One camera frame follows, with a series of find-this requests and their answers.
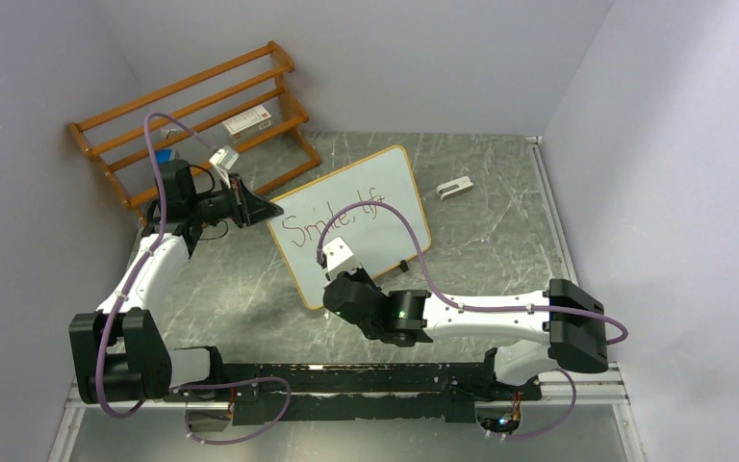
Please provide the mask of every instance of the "wooden rack rail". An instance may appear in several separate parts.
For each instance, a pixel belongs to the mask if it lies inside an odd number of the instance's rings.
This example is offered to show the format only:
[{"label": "wooden rack rail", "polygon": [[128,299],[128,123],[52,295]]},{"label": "wooden rack rail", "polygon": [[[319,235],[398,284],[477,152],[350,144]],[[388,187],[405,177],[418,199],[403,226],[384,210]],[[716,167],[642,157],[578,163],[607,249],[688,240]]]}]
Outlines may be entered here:
[{"label": "wooden rack rail", "polygon": [[[112,187],[115,190],[115,193],[117,194],[117,197],[120,199],[120,202],[123,204],[123,206],[125,206],[129,210],[134,211],[141,221],[145,221],[145,217],[143,216],[140,207],[145,205],[148,201],[157,197],[157,187],[153,186],[143,192],[132,196],[126,192],[126,189],[117,179],[115,173],[122,168],[126,168],[134,164],[135,162],[147,158],[148,151],[146,149],[141,149],[110,164],[107,164],[106,161],[104,161],[104,159],[101,157],[103,154],[116,149],[127,142],[142,137],[142,127],[129,130],[112,138],[111,140],[101,142],[97,145],[92,145],[89,140],[87,140],[84,132],[106,122],[109,122],[110,120],[114,120],[120,116],[129,114],[132,111],[143,108],[167,96],[171,96],[174,93],[205,82],[206,80],[212,77],[216,77],[223,72],[227,72],[243,64],[250,63],[266,55],[271,55],[273,58],[273,67],[270,70],[262,72],[259,75],[251,77],[242,82],[238,82],[233,87],[202,98],[182,109],[174,111],[173,113],[171,113],[171,115],[178,118],[191,115],[197,111],[214,105],[223,99],[230,98],[231,96],[234,96],[244,90],[253,88],[263,82],[272,79],[275,83],[275,89],[270,90],[249,101],[246,101],[219,115],[215,115],[192,127],[197,132],[202,132],[232,116],[247,111],[248,109],[251,109],[260,104],[266,103],[270,99],[278,98],[279,107],[281,108],[284,121],[278,125],[273,126],[269,130],[261,132],[259,135],[234,146],[238,152],[242,153],[244,151],[247,151],[248,149],[253,148],[254,146],[259,145],[264,141],[270,140],[271,138],[274,138],[283,133],[290,134],[291,137],[293,137],[299,143],[301,148],[307,154],[308,160],[300,166],[292,169],[291,171],[288,171],[287,173],[268,181],[255,190],[257,194],[269,193],[276,188],[284,185],[285,183],[293,180],[295,177],[301,175],[305,171],[318,166],[321,163],[319,154],[316,152],[313,146],[309,142],[307,142],[307,140],[304,138],[304,135],[301,133],[301,130],[299,129],[299,126],[309,119],[307,112],[304,110],[304,107],[301,106],[298,100],[295,99],[293,94],[285,85],[284,74],[288,72],[293,72],[293,70],[295,69],[293,60],[291,59],[290,55],[288,55],[285,50],[283,50],[282,47],[280,47],[275,41],[270,41],[267,45],[253,50],[250,53],[246,53],[226,63],[215,65],[214,67],[203,70],[202,72],[194,74],[191,77],[183,79],[179,82],[175,82],[159,90],[152,91],[145,96],[142,96],[133,101],[129,101],[104,113],[94,115],[81,122],[71,122],[68,124],[69,133],[72,135],[72,138],[74,138],[75,142],[78,144],[78,147],[80,147],[81,151],[87,156],[87,158],[89,158],[93,162],[96,162],[103,170],[104,175],[109,179],[109,182],[112,184]],[[168,124],[169,122],[165,119],[157,119],[155,121],[152,121],[151,128],[154,130],[164,127]],[[155,143],[154,149],[159,150],[172,146],[177,142],[187,139],[189,136],[190,135],[188,133],[184,132],[176,134],[174,136],[168,137],[166,140]],[[202,166],[208,168],[210,167],[210,164],[206,162]],[[194,175],[199,174],[200,172],[201,170],[192,170],[192,173]]]}]

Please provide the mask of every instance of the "small white box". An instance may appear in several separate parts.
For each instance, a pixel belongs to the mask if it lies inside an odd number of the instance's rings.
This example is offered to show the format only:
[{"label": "small white box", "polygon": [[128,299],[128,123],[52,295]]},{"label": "small white box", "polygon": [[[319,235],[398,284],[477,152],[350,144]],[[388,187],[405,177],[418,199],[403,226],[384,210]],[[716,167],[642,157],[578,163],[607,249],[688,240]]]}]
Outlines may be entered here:
[{"label": "small white box", "polygon": [[233,142],[246,140],[272,125],[272,117],[261,104],[222,122]]},{"label": "small white box", "polygon": [[211,167],[219,174],[219,178],[228,185],[228,188],[231,187],[231,180],[228,178],[228,175],[231,174],[231,170],[234,169],[234,164],[239,158],[240,153],[235,151],[233,147],[223,146],[208,160],[211,163]]}]

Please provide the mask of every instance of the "whiteboard frame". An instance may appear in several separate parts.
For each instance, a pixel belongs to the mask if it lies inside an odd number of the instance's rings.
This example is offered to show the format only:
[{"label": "whiteboard frame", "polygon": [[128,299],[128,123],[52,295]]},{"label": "whiteboard frame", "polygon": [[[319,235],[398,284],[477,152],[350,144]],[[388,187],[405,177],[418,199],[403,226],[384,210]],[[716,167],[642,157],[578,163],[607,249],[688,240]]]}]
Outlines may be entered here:
[{"label": "whiteboard frame", "polygon": [[[422,199],[422,197],[420,197],[420,192],[418,190],[418,183],[415,181],[415,172],[412,170],[412,163],[409,162],[409,153],[406,152],[406,148],[403,147],[403,146],[401,146],[400,144],[393,144],[393,145],[391,145],[391,146],[389,146],[389,147],[387,147],[385,149],[382,149],[382,150],[380,150],[380,151],[378,151],[378,152],[376,152],[374,154],[371,154],[371,155],[365,157],[364,159],[360,159],[358,161],[355,161],[355,162],[353,162],[352,164],[350,164],[348,166],[344,166],[344,167],[341,167],[341,168],[339,168],[337,170],[333,170],[330,173],[327,173],[326,175],[321,176],[321,177],[319,177],[319,178],[311,181],[310,183],[306,183],[304,185],[301,185],[301,186],[299,186],[298,188],[296,188],[296,189],[294,189],[292,191],[285,192],[284,194],[281,194],[278,197],[273,198],[271,200],[271,202],[276,202],[278,200],[281,200],[281,199],[284,199],[286,197],[289,197],[289,196],[291,196],[291,195],[293,195],[295,193],[298,193],[300,191],[303,191],[303,190],[305,190],[307,188],[310,188],[311,186],[315,185],[318,182],[324,181],[327,178],[330,178],[330,177],[335,176],[335,175],[337,175],[337,174],[339,174],[339,173],[341,173],[343,171],[346,171],[346,170],[349,170],[349,169],[351,169],[353,167],[356,167],[359,164],[362,164],[363,162],[366,162],[366,161],[368,161],[370,159],[373,159],[375,157],[378,157],[381,154],[384,154],[386,152],[389,152],[389,151],[391,151],[393,149],[400,149],[401,151],[403,151],[403,157],[406,160],[406,166],[409,168],[409,177],[412,178],[412,185],[415,187],[415,193],[416,193],[416,196],[418,197],[418,205],[420,207],[420,216],[423,217],[423,225],[426,228],[426,236],[429,239],[429,242],[426,243],[426,245],[423,245],[423,243],[419,243],[421,245],[421,250],[423,252],[426,252],[426,250],[428,250],[432,246],[432,231],[429,230],[429,222],[426,220],[426,212],[423,210],[423,199]],[[402,231],[406,231],[406,228],[403,227],[403,223],[400,224],[400,227],[401,227],[401,230]],[[299,286],[298,280],[296,279],[295,274],[293,273],[293,268],[291,268],[291,264],[290,264],[290,262],[288,262],[288,257],[285,256],[285,251],[282,249],[282,245],[279,243],[279,240],[276,238],[276,233],[273,232],[273,226],[270,225],[270,221],[268,221],[268,230],[270,230],[270,236],[273,238],[273,242],[276,244],[276,247],[279,248],[279,253],[282,254],[282,261],[285,262],[285,267],[287,267],[287,269],[291,273],[291,277],[293,278],[293,283],[295,284],[295,288],[298,291],[298,296],[301,297],[301,302],[304,303],[304,306],[308,310],[314,310],[315,311],[315,310],[320,310],[321,308],[323,308],[324,307],[323,304],[321,304],[319,306],[310,306],[307,303],[307,299],[304,297],[304,295],[301,292],[301,286]],[[417,256],[418,256],[418,252],[415,251],[414,248],[413,248],[412,255],[404,258],[403,260],[406,260],[408,262],[408,261],[412,260],[413,258],[415,258]],[[380,276],[381,274],[386,274],[387,272],[389,272],[391,270],[394,270],[395,268],[398,268],[399,266],[400,266],[400,264],[392,265],[391,267],[389,267],[387,269],[384,269],[384,270],[378,272],[377,274],[372,274],[371,277],[374,279],[374,278]]]}]

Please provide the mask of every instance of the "white plastic part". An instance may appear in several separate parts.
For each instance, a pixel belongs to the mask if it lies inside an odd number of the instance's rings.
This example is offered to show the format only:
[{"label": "white plastic part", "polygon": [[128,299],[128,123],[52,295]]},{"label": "white plastic part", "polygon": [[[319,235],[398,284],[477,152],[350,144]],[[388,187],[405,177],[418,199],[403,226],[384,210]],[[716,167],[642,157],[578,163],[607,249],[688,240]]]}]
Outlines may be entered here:
[{"label": "white plastic part", "polygon": [[548,305],[542,291],[512,296],[458,296],[446,295],[455,303],[463,303],[465,310],[447,306],[436,296],[426,299],[423,318],[426,327],[423,333],[432,340],[451,337],[485,337],[500,340],[529,340],[549,345],[548,333],[543,331],[543,321],[548,318],[531,315],[525,311],[518,313],[480,313],[469,311],[469,306],[495,307],[517,306],[527,303]]},{"label": "white plastic part", "polygon": [[228,175],[239,158],[239,152],[237,152],[233,147],[225,145],[218,149],[217,152],[211,156],[211,159],[208,160],[211,167],[217,171],[219,177],[228,186],[228,188],[231,187],[231,180],[228,178]]},{"label": "white plastic part", "polygon": [[[123,279],[117,284],[112,295],[104,300],[96,311],[102,311],[106,314],[112,311],[115,300],[117,300],[116,294],[121,293],[132,268],[143,255],[149,252],[149,247],[156,239],[157,235],[151,235],[140,240],[140,250],[135,256],[134,262],[126,271],[126,274],[123,275]],[[150,309],[149,307],[156,309],[161,306],[168,289],[188,261],[189,250],[183,238],[166,233],[153,256],[149,257],[143,264],[134,285],[129,291],[128,298],[123,301],[119,313],[125,313],[135,307],[145,310]]]},{"label": "white plastic part", "polygon": [[352,274],[361,267],[358,258],[342,238],[336,238],[327,243],[323,251],[327,259],[327,275],[330,276],[331,281],[342,272]]},{"label": "white plastic part", "polygon": [[468,176],[461,176],[456,180],[443,183],[435,189],[435,192],[441,198],[441,200],[450,199],[456,195],[467,193],[474,188],[474,183],[471,182]]},{"label": "white plastic part", "polygon": [[160,129],[160,135],[163,136],[163,138],[168,139],[168,137],[171,136],[172,133],[179,133],[182,132],[182,128],[168,128],[168,127],[162,127]]},{"label": "white plastic part", "polygon": [[[497,380],[508,385],[523,385],[534,375],[559,367],[555,360],[548,358],[550,342],[548,333],[543,330],[543,321],[548,317],[533,311],[535,305],[548,306],[548,299],[542,291],[510,296],[446,296],[466,309],[461,311],[447,306],[434,295],[427,298],[423,307],[423,319],[426,320],[423,333],[430,339],[485,337],[503,342],[516,341],[511,346],[501,346],[495,355]],[[480,313],[469,311],[469,306],[515,306],[526,310]]]},{"label": "white plastic part", "polygon": [[549,344],[522,340],[511,346],[501,346],[495,355],[495,376],[506,385],[520,386],[538,373],[559,367],[548,358]]},{"label": "white plastic part", "polygon": [[211,353],[202,347],[170,349],[171,383],[168,388],[205,380],[211,373]]}]

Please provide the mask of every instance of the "white box on rack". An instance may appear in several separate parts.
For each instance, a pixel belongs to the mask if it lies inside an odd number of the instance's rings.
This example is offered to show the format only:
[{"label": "white box on rack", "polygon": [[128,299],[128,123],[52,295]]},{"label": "white box on rack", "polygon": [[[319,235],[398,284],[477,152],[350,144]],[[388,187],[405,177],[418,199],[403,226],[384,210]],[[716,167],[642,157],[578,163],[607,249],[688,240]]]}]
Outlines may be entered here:
[{"label": "white box on rack", "polygon": [[233,142],[246,140],[272,124],[272,116],[261,104],[222,122]]}]

